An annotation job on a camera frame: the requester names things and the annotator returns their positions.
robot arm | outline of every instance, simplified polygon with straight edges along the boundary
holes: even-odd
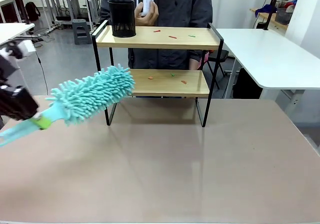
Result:
[[[19,85],[10,86],[7,81],[17,69],[13,67],[12,58],[22,59],[34,50],[30,40],[6,42],[0,48],[0,115],[19,120],[32,118],[38,109],[38,104],[28,90]]]

dark jacket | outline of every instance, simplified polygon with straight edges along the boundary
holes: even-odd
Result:
[[[211,0],[154,0],[158,5],[158,27],[206,28],[212,22]],[[101,22],[110,19],[108,0],[101,2]],[[180,69],[189,68],[189,59],[197,61],[201,51],[129,49],[129,67],[135,69]]]

black cup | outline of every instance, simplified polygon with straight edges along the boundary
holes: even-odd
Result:
[[[109,0],[112,35],[117,38],[130,38],[136,35],[135,1]]]

black backpack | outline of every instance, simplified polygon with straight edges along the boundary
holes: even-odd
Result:
[[[244,68],[240,69],[238,79],[233,87],[234,99],[259,99],[262,88],[256,84]]]
[[[25,4],[25,10],[31,22],[38,20],[41,16],[39,9],[32,1]]]

finger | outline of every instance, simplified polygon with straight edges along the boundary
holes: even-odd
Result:
[[[141,11],[142,11],[142,8],[144,8],[144,4],[143,4],[142,2],[140,2],[140,3],[136,6],[136,8],[135,8],[135,10],[134,10],[134,16],[135,16],[135,17],[139,17],[139,15],[140,15],[140,13],[141,13]]]
[[[158,19],[159,17],[159,9],[158,9],[158,6],[156,3],[153,3],[154,5],[154,13],[153,13],[153,16],[151,18],[151,23],[152,25],[156,22],[156,20]]]
[[[147,20],[150,20],[153,17],[154,13],[155,13],[155,5],[154,5],[154,2],[151,0],[149,12],[147,13],[147,15],[145,15],[145,18]]]

